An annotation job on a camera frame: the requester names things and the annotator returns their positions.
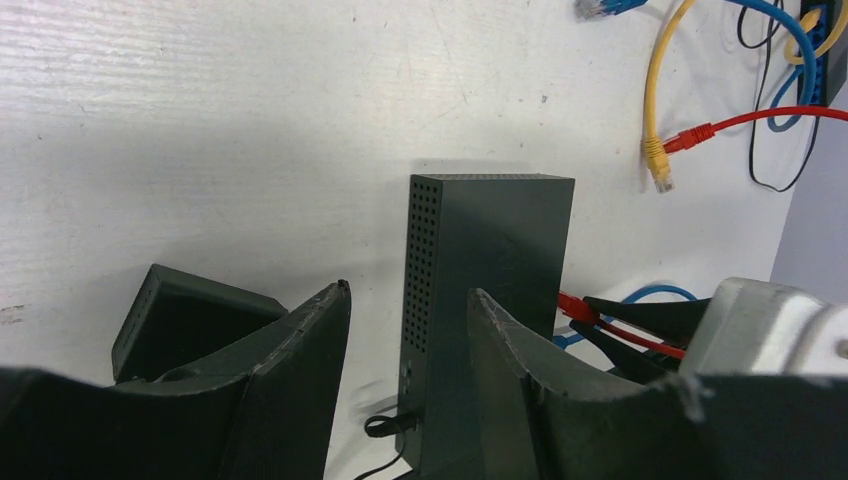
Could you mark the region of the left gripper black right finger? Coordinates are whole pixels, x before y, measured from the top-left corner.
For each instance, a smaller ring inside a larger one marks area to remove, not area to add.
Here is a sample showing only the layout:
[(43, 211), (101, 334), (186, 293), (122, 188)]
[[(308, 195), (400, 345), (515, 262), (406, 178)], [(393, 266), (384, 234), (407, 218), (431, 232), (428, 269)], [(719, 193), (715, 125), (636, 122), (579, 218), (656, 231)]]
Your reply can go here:
[(847, 381), (605, 373), (481, 289), (467, 326), (488, 479), (843, 479)]

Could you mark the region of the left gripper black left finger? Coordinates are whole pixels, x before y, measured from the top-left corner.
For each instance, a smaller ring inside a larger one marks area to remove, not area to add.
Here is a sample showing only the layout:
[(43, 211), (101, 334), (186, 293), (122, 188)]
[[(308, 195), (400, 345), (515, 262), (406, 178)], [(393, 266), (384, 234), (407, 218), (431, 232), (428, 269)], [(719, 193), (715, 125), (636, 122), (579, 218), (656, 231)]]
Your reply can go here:
[(160, 378), (111, 387), (1, 371), (5, 479), (319, 479), (351, 320), (348, 282)]

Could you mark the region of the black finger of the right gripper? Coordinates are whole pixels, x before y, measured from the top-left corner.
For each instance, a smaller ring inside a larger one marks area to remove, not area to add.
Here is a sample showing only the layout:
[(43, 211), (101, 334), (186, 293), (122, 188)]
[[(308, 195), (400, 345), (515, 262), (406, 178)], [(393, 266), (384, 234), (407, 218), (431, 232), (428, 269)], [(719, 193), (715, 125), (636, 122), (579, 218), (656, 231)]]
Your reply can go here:
[(674, 345), (688, 345), (706, 313), (711, 298), (625, 304), (586, 296), (583, 301), (602, 316), (612, 317)]
[(668, 366), (656, 359), (657, 355), (676, 359), (669, 353), (672, 347), (610, 323), (594, 325), (570, 321), (569, 326), (608, 359), (611, 367), (605, 373), (640, 385), (658, 380), (671, 372)]

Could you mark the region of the black network switch small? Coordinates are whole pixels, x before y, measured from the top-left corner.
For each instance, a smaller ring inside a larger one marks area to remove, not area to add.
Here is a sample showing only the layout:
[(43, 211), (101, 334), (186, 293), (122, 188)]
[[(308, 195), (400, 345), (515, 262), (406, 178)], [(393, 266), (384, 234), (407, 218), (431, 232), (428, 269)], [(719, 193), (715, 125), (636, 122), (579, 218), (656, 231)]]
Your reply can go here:
[[(842, 11), (841, 1), (802, 1), (801, 16), (819, 10), (815, 27), (808, 31), (811, 42), (818, 48), (835, 31)], [(829, 107), (847, 81), (847, 29), (844, 29), (831, 48), (817, 60), (816, 93), (811, 103)]]

